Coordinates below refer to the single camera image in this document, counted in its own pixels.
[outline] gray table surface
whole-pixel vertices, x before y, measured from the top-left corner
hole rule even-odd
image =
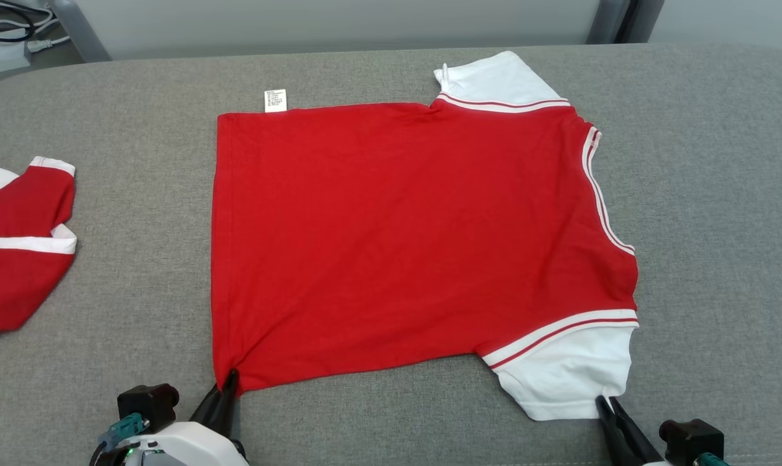
[[[636,246],[642,328],[623,402],[726,433],[734,465],[782,466],[782,52],[735,45],[521,47],[604,133],[596,177]],[[83,464],[135,384],[189,416],[213,383],[210,203],[216,117],[429,103],[432,70],[498,50],[124,61],[0,83],[0,167],[77,167],[68,274],[0,334],[0,465]],[[254,464],[596,465],[595,421],[533,422],[476,357],[249,392]]]

